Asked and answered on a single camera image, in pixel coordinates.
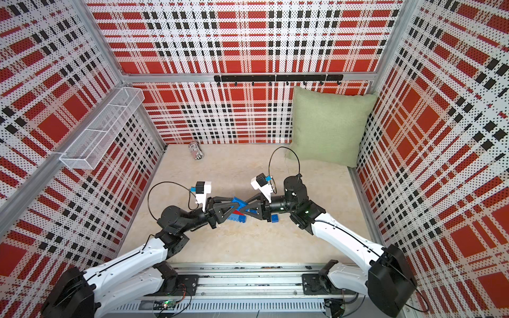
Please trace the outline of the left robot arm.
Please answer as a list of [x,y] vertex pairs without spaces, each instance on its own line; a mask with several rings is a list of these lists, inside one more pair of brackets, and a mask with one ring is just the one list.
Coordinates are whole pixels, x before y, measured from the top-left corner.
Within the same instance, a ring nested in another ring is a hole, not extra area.
[[157,223],[161,230],[140,247],[104,264],[70,268],[59,278],[41,308],[43,317],[103,317],[119,306],[159,291],[176,277],[167,260],[189,241],[186,233],[228,219],[239,204],[231,198],[210,197],[205,206],[184,211],[165,208]]

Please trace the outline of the light blue long lego brick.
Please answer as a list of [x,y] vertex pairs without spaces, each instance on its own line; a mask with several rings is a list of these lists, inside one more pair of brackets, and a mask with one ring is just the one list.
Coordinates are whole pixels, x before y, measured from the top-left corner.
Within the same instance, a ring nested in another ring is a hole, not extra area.
[[238,223],[246,223],[247,217],[245,215],[232,214],[228,217],[229,221],[235,221]]

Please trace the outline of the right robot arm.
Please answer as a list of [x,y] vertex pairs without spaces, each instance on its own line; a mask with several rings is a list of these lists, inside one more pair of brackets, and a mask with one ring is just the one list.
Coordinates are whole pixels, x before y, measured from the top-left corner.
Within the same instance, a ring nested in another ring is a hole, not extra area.
[[264,174],[253,178],[251,185],[260,193],[247,201],[238,200],[240,213],[266,221],[277,213],[287,213],[299,229],[328,242],[355,263],[347,266],[330,260],[309,284],[307,293],[349,290],[368,296],[385,315],[399,315],[416,292],[417,282],[398,247],[384,247],[340,224],[308,197],[300,174],[285,179],[281,196],[274,193],[271,178]]

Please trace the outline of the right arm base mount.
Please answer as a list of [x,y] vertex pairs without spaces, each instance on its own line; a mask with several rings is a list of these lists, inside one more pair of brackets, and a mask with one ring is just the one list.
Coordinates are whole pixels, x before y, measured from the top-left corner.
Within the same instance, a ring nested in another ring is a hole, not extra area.
[[319,274],[302,274],[302,288],[305,295],[355,295],[356,292],[338,289]]

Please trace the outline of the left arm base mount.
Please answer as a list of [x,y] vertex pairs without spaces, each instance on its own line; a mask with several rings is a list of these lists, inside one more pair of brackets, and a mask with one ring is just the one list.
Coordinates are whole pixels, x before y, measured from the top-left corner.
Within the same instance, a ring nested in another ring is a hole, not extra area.
[[199,278],[198,275],[178,275],[166,279],[158,291],[148,296],[195,296]]

